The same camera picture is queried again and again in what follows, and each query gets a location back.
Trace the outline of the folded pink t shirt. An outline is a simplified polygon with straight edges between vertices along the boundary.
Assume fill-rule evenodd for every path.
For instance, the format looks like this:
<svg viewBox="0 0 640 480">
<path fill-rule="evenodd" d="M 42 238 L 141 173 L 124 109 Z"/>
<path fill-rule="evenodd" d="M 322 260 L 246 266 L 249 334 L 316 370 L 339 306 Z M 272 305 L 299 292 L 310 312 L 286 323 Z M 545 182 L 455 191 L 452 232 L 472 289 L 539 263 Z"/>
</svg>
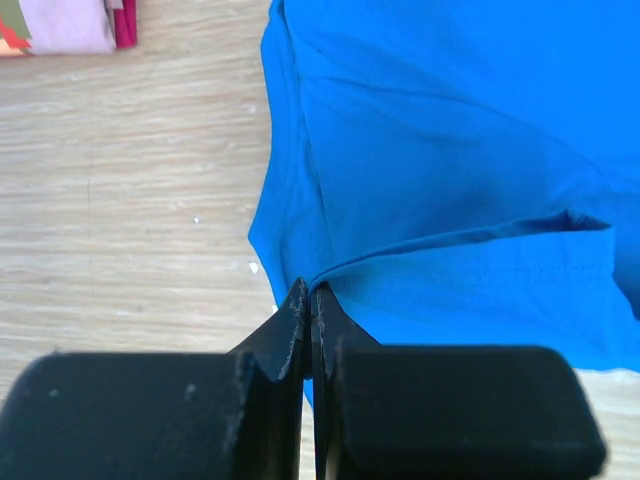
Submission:
<svg viewBox="0 0 640 480">
<path fill-rule="evenodd" d="M 122 1 L 2 0 L 1 55 L 108 54 Z"/>
</svg>

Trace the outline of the blue t shirt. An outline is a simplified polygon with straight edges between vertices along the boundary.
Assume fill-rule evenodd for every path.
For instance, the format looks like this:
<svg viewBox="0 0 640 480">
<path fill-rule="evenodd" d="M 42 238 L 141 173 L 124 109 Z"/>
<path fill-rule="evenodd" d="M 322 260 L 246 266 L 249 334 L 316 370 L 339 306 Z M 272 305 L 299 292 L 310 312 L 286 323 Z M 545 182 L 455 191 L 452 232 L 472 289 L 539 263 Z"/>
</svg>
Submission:
<svg viewBox="0 0 640 480">
<path fill-rule="evenodd" d="M 249 240 L 389 344 L 639 367 L 639 5 L 275 1 Z"/>
</svg>

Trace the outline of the folded magenta t shirt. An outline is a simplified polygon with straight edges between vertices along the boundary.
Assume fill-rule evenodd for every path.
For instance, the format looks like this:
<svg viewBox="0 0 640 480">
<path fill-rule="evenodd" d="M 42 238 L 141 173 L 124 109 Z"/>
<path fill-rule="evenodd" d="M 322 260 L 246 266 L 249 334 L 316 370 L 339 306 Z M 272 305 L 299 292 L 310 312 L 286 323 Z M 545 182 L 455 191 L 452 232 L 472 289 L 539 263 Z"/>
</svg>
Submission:
<svg viewBox="0 0 640 480">
<path fill-rule="evenodd" d="M 137 1 L 122 0 L 113 10 L 116 47 L 119 50 L 138 44 Z"/>
</svg>

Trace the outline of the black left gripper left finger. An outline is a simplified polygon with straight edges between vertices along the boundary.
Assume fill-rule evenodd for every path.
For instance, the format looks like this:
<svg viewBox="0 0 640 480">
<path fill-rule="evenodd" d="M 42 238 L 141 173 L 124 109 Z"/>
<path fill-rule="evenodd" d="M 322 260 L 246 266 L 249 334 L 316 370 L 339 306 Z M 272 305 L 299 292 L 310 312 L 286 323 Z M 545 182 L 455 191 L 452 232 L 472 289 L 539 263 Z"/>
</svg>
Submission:
<svg viewBox="0 0 640 480">
<path fill-rule="evenodd" d="M 226 353 L 52 353 L 1 410 L 5 479 L 295 479 L 307 288 Z"/>
</svg>

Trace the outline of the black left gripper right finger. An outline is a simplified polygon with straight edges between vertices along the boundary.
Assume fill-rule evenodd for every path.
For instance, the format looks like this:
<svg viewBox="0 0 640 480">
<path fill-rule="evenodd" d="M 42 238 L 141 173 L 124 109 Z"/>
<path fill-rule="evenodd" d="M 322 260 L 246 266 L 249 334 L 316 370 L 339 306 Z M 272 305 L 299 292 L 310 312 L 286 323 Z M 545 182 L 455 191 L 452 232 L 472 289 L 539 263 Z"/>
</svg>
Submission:
<svg viewBox="0 0 640 480">
<path fill-rule="evenodd" d="M 574 371 L 532 346 L 384 346 L 310 299 L 320 479 L 590 479 L 607 445 Z"/>
</svg>

